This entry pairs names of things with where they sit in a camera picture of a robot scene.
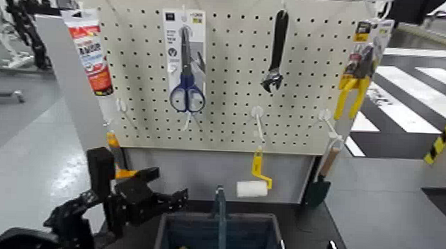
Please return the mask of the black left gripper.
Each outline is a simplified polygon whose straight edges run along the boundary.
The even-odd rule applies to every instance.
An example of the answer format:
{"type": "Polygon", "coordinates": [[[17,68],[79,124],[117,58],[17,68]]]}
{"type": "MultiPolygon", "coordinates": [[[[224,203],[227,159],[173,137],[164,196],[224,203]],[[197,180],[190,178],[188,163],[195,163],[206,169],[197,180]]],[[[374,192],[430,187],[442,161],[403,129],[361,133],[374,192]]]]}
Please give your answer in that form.
{"type": "Polygon", "coordinates": [[[153,192],[149,182],[159,178],[160,168],[150,167],[137,171],[132,178],[115,186],[115,221],[120,225],[139,226],[164,213],[182,210],[188,201],[188,188],[172,195],[153,192]]]}

